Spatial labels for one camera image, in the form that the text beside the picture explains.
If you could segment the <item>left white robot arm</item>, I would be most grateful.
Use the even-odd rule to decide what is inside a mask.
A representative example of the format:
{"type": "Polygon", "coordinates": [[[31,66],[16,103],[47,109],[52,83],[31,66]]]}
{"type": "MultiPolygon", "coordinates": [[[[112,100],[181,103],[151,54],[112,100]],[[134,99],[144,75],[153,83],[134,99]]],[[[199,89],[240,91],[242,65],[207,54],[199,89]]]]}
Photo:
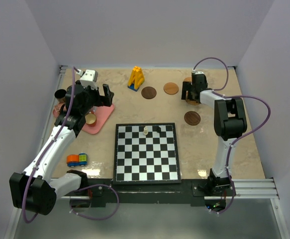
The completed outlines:
{"type": "Polygon", "coordinates": [[[102,87],[103,96],[91,86],[74,84],[67,88],[66,103],[61,107],[48,141],[28,167],[21,173],[14,172],[9,179],[14,207],[47,215],[63,196],[71,192],[84,195],[88,191],[87,175],[81,171],[69,170],[56,180],[51,178],[61,156],[86,123],[86,114],[92,107],[112,105],[114,93],[107,84],[102,87]]]}

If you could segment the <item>woven rattan coaster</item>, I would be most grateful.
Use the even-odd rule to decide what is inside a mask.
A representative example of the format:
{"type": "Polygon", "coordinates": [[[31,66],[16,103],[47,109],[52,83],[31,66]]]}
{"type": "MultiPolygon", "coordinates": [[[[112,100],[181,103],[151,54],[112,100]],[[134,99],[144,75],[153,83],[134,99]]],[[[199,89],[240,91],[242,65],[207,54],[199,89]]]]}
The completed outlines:
{"type": "Polygon", "coordinates": [[[196,102],[195,100],[185,99],[185,101],[186,101],[189,105],[192,105],[192,106],[197,106],[197,105],[200,104],[199,102],[196,102]]]}
{"type": "Polygon", "coordinates": [[[184,79],[184,82],[191,82],[192,81],[192,78],[191,77],[186,77],[185,79],[184,79]]]}

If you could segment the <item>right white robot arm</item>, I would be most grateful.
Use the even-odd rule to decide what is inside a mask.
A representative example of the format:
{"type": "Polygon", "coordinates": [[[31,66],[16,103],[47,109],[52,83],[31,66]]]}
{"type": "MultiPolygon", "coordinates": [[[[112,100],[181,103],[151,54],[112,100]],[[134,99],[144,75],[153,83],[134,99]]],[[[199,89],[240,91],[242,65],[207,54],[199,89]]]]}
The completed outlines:
{"type": "Polygon", "coordinates": [[[214,110],[213,126],[218,136],[217,154],[206,185],[199,189],[217,196],[232,187],[231,163],[235,143],[247,130],[243,100],[240,97],[217,95],[215,90],[208,88],[206,75],[202,71],[192,71],[191,81],[183,82],[181,99],[195,101],[214,110]]]}

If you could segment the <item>dark wooden coaster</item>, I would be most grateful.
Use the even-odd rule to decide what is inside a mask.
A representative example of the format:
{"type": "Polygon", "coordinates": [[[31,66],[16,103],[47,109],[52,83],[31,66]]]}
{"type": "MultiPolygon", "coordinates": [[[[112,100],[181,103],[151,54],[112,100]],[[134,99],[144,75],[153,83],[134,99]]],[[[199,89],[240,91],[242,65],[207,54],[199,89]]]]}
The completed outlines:
{"type": "Polygon", "coordinates": [[[153,99],[156,97],[157,91],[155,88],[147,86],[147,87],[142,89],[141,95],[145,99],[153,99]]]}
{"type": "Polygon", "coordinates": [[[184,120],[189,125],[198,125],[201,121],[201,117],[197,112],[188,111],[184,115],[184,120]]]}

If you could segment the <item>light wooden coaster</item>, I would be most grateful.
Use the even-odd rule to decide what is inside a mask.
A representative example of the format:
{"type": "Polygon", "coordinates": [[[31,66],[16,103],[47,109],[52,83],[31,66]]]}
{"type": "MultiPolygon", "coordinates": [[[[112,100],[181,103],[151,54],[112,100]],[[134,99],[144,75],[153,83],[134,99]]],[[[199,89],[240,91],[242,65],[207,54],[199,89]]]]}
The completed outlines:
{"type": "Polygon", "coordinates": [[[168,95],[175,95],[179,91],[179,87],[176,83],[168,82],[164,85],[163,90],[168,95]]]}

